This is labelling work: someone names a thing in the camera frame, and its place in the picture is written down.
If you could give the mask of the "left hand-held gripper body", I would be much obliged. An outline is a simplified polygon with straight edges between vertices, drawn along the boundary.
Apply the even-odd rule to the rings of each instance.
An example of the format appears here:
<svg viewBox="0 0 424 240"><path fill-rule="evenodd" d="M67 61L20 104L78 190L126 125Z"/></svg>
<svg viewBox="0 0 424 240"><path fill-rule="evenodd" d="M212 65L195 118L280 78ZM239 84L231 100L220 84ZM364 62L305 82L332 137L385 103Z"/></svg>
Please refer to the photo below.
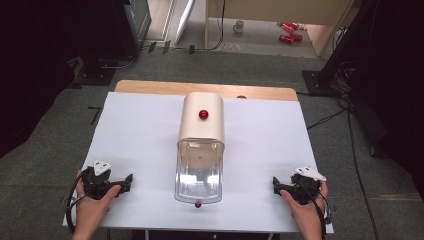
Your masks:
<svg viewBox="0 0 424 240"><path fill-rule="evenodd" d="M94 160L92 166L83 171L82 183L84 192L93 199L103 198L113 183L109 181L112 165L99 160Z"/></svg>

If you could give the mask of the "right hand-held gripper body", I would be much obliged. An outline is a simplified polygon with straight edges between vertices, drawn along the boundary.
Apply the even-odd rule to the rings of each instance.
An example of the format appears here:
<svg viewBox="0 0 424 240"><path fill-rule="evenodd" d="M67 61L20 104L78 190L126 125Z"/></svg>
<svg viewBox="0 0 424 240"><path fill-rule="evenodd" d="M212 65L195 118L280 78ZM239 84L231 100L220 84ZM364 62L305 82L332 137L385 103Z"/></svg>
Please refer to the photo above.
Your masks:
<svg viewBox="0 0 424 240"><path fill-rule="evenodd" d="M327 178L311 167L298 167L294 169L291 183L295 188L294 199L301 205L307 204L318 196L321 182Z"/></svg>

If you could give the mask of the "person's left hand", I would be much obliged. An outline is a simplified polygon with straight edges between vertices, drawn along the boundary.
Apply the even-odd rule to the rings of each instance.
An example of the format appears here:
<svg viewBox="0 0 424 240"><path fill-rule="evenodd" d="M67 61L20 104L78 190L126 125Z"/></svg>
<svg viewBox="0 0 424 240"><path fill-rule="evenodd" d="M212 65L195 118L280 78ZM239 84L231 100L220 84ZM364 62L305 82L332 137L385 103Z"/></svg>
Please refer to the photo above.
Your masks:
<svg viewBox="0 0 424 240"><path fill-rule="evenodd" d="M95 233L119 190L119 185L113 186L100 200L89 197L80 200L76 206L75 231Z"/></svg>

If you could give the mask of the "person's right hand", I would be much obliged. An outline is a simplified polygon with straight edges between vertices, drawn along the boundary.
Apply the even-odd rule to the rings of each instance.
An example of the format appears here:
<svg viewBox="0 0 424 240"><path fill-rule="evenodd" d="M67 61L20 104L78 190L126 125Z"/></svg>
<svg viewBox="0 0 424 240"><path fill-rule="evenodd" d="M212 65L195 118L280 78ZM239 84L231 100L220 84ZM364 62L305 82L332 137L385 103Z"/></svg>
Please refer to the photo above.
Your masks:
<svg viewBox="0 0 424 240"><path fill-rule="evenodd" d="M320 194L314 202L306 205L297 203L291 194L285 190L281 191L282 198L286 201L291 209L292 216L302 233L322 234L321 217L318 215L318 210L325 213L324 199L328 196L329 190L325 181L321 182Z"/></svg>

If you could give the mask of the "white table cover sheet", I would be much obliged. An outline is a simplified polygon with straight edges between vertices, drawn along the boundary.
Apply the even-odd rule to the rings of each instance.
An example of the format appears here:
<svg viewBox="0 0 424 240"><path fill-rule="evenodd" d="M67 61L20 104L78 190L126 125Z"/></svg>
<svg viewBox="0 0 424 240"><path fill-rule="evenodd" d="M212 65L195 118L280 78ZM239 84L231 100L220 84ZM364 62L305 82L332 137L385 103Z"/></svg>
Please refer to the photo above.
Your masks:
<svg viewBox="0 0 424 240"><path fill-rule="evenodd" d="M110 93L85 163L111 164L111 178L133 178L111 204L105 228L294 232L296 223L272 180L316 165L297 101L224 101L223 198L195 207L174 198L183 99Z"/></svg>

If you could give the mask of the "clear plastic drawer red knob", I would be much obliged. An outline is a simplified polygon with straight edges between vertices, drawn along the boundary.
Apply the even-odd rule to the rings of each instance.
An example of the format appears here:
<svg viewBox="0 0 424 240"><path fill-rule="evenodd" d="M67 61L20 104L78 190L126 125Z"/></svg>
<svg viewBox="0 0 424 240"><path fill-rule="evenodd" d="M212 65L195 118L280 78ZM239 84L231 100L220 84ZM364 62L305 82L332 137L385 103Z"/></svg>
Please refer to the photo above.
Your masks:
<svg viewBox="0 0 424 240"><path fill-rule="evenodd" d="M187 138L177 144L174 198L194 204L222 200L225 145L217 139Z"/></svg>

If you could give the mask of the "cream drawer cabinet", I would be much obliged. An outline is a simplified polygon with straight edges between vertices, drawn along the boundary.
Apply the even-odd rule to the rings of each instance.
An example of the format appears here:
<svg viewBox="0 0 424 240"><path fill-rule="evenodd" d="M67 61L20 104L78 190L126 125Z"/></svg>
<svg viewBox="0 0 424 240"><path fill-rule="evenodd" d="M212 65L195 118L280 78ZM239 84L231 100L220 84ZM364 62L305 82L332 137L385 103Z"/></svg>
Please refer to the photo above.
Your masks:
<svg viewBox="0 0 424 240"><path fill-rule="evenodd" d="M200 110L208 111L209 116L206 120L199 118ZM183 101L178 139L214 139L224 143L223 99L211 92L188 94Z"/></svg>

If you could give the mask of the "black metal stand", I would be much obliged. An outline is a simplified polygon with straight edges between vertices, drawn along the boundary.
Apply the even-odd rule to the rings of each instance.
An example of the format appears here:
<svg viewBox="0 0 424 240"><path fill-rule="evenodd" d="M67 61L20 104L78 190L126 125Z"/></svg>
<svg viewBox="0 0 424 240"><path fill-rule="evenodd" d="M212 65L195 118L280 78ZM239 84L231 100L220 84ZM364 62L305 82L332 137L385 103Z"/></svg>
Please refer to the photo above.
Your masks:
<svg viewBox="0 0 424 240"><path fill-rule="evenodd" d="M306 95L340 96L346 93L336 82L335 74L347 67L355 67L368 52L380 0L362 0L359 12L353 19L338 46L320 71L303 70Z"/></svg>

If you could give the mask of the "dark curtain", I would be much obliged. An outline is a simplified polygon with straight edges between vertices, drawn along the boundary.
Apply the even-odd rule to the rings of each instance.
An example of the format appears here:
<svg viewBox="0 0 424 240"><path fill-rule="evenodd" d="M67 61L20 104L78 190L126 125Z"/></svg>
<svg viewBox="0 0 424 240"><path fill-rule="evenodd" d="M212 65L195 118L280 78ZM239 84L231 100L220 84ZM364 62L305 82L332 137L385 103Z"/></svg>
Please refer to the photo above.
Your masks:
<svg viewBox="0 0 424 240"><path fill-rule="evenodd" d="M0 158L23 144L74 79L60 0L0 0Z"/></svg>
<svg viewBox="0 0 424 240"><path fill-rule="evenodd" d="M351 80L383 125L375 145L412 175L424 200L424 0L378 0Z"/></svg>

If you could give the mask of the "red can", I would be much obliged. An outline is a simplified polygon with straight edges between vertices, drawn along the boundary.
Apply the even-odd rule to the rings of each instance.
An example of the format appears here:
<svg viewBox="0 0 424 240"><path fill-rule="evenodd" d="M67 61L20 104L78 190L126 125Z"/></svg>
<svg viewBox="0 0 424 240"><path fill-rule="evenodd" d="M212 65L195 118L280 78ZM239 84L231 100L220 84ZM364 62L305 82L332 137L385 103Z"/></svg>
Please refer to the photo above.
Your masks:
<svg viewBox="0 0 424 240"><path fill-rule="evenodd" d="M298 23L278 22L277 26L281 27L282 29L284 29L288 33L293 33L295 30L299 29Z"/></svg>

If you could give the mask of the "white panel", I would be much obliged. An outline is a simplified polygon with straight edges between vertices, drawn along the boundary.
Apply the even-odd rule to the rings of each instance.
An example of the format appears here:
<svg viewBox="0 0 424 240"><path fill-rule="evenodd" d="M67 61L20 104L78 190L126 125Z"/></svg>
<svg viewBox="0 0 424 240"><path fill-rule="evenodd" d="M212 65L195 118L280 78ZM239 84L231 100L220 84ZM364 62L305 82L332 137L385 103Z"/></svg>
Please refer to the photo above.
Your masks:
<svg viewBox="0 0 424 240"><path fill-rule="evenodd" d="M197 0L187 0L185 8L178 22L178 26L177 26L177 30L175 34L175 41L174 41L175 46L179 45L185 38L188 37L188 34L189 34L188 27L190 23L190 18L191 18L196 2Z"/></svg>

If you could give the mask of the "wooden desk frame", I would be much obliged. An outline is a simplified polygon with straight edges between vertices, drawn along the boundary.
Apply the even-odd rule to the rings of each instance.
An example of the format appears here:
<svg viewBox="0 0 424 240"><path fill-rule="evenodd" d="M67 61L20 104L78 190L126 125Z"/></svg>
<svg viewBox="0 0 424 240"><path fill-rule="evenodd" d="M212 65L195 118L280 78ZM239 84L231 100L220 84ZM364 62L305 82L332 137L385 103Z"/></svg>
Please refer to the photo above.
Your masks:
<svg viewBox="0 0 424 240"><path fill-rule="evenodd" d="M360 0L205 0L205 46L209 19L294 22L307 25L317 56L321 56L336 30L349 25Z"/></svg>

